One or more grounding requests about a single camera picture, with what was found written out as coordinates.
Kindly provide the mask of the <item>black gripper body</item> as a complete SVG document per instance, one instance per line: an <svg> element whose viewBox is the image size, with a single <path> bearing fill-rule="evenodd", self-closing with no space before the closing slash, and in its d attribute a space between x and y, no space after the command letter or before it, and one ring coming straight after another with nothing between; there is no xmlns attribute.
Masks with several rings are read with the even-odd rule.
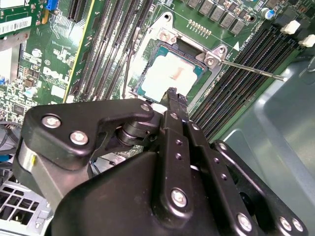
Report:
<svg viewBox="0 0 315 236"><path fill-rule="evenodd" d="M158 155L138 154L72 189L51 223L53 236L231 236L224 217L215 216L199 171L188 168L194 206L190 220L167 227L153 212L159 177Z"/></svg>

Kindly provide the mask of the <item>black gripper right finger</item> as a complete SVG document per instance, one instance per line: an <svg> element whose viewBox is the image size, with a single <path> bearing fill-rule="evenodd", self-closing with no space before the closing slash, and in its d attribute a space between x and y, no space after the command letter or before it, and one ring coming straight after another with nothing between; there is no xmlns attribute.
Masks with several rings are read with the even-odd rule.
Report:
<svg viewBox="0 0 315 236"><path fill-rule="evenodd" d="M307 236L302 220L225 142L209 144L189 120L187 100L177 95L180 117L222 236Z"/></svg>

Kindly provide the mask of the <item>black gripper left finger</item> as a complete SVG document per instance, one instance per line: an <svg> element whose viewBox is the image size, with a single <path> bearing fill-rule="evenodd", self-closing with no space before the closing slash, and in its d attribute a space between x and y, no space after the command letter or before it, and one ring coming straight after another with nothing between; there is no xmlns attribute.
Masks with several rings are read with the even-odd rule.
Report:
<svg viewBox="0 0 315 236"><path fill-rule="evenodd" d="M55 211L75 187L135 157L152 152L159 177L152 199L161 219L189 219L192 196L189 142L169 88L160 114L141 99L41 105L29 109L13 162L24 186L46 198Z"/></svg>

